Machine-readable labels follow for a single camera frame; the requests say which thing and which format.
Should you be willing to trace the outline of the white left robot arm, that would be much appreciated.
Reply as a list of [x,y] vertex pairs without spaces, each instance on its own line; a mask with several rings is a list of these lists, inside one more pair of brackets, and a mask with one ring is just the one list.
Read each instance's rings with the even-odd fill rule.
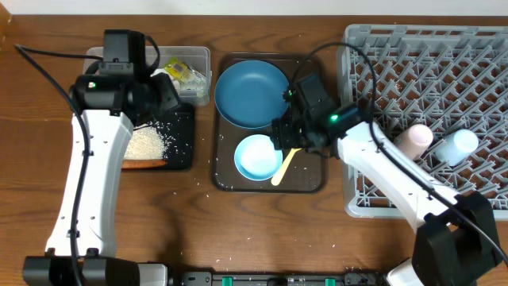
[[169,76],[146,60],[151,37],[104,32],[103,54],[61,95],[73,117],[63,202],[44,254],[25,259],[29,285],[171,285],[170,269],[116,255],[115,210],[133,130],[179,105]]

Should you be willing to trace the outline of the grey dishwasher rack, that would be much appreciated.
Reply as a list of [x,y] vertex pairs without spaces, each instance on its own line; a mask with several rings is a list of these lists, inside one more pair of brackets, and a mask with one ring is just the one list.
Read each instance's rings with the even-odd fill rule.
[[418,165],[460,194],[488,198],[507,218],[507,30],[486,26],[350,25],[337,51],[341,102],[376,100],[376,121],[389,138],[415,124],[432,146],[461,129],[479,147],[451,166],[432,149]]

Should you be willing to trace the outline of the light blue rice bowl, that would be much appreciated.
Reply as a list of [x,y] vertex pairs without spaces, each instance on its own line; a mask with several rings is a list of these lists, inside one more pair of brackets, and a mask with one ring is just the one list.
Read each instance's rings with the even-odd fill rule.
[[275,149],[269,136],[253,134],[237,145],[233,160],[244,178],[264,181],[271,179],[282,166],[283,152]]

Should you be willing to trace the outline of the dark blue bowl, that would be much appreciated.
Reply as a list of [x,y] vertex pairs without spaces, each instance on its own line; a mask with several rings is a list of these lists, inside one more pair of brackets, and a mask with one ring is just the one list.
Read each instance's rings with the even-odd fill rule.
[[262,129],[282,117],[289,103],[285,74],[262,60],[244,60],[228,67],[217,80],[215,106],[229,123],[243,129]]

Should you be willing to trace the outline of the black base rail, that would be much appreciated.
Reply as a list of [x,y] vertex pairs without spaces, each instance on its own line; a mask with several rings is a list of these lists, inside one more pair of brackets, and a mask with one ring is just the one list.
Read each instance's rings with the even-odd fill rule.
[[357,273],[307,275],[301,273],[183,272],[168,282],[172,286],[388,286],[384,275]]

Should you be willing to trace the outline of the dark brown serving tray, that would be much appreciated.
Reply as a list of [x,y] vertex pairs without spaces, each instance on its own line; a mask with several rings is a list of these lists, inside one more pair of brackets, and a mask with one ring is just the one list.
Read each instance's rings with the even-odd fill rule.
[[[265,61],[279,68],[290,78],[299,65],[303,54],[235,52],[227,55],[220,66],[220,75],[234,64],[246,60]],[[297,152],[280,185],[274,186],[270,180],[249,180],[237,170],[234,153],[243,139],[255,134],[268,135],[271,127],[244,129],[228,122],[219,112],[214,119],[214,150],[211,163],[211,179],[222,191],[313,194],[320,191],[328,180],[326,159],[304,151]]]

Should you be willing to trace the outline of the yellow plastic spoon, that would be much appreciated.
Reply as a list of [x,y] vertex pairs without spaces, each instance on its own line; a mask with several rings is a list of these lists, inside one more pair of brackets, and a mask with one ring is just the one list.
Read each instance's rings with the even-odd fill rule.
[[274,174],[274,176],[271,178],[271,184],[273,186],[279,186],[281,181],[283,180],[283,177],[285,176],[287,169],[294,157],[294,155],[300,151],[301,148],[298,149],[291,149],[290,152],[287,154],[286,158],[283,160],[279,170]]

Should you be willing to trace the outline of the light blue plastic cup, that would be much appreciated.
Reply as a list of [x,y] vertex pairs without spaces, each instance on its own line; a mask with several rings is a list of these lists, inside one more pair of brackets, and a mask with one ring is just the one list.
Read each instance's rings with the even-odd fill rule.
[[436,158],[449,166],[456,166],[467,159],[479,146],[478,137],[468,129],[460,129],[443,139],[436,151]]

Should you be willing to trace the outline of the orange carrot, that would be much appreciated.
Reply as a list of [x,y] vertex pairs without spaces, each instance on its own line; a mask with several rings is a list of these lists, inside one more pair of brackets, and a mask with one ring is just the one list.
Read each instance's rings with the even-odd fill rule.
[[167,164],[165,160],[124,160],[122,169],[158,168]]

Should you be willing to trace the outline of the pink plastic cup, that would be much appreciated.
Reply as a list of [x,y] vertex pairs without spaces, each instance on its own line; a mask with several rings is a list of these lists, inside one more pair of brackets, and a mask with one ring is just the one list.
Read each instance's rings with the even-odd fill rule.
[[418,159],[432,142],[432,130],[422,124],[411,126],[394,140],[395,146],[411,160]]

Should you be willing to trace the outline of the clear plastic waste bin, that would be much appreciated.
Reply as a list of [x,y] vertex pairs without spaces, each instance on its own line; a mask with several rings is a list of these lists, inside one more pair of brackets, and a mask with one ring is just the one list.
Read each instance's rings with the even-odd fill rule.
[[145,67],[159,59],[152,77],[165,74],[172,82],[181,103],[206,106],[210,102],[210,50],[203,46],[160,46],[157,55],[151,45],[144,48]]

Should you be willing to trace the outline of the green snack wrapper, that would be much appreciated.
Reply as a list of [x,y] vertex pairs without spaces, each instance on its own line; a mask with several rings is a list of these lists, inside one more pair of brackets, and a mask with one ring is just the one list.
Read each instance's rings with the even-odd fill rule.
[[181,90],[199,91],[206,87],[206,77],[177,57],[172,57],[164,70],[180,83]]

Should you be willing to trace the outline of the pile of white rice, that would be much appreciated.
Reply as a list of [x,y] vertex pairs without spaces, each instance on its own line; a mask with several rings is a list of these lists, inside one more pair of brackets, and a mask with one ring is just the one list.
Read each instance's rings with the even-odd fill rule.
[[168,129],[159,126],[140,126],[133,131],[133,136],[125,151],[126,160],[162,160],[174,142]]

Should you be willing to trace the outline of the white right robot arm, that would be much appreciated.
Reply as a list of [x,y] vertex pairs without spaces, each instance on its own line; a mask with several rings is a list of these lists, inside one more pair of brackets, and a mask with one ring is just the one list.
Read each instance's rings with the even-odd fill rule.
[[463,196],[439,182],[385,137],[356,104],[338,106],[317,75],[282,93],[290,114],[273,121],[276,149],[332,157],[363,174],[403,214],[416,234],[410,258],[388,272],[387,285],[474,285],[507,261],[492,207],[478,192]]

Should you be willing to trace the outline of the black waste tray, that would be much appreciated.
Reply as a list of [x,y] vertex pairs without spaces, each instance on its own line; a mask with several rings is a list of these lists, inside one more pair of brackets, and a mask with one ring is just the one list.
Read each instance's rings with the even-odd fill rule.
[[162,159],[167,164],[158,168],[124,170],[183,171],[191,167],[194,158],[195,137],[195,108],[191,104],[183,103],[176,110],[158,116],[142,126],[144,125],[168,129],[167,133],[174,137],[174,142],[165,153],[166,157]]

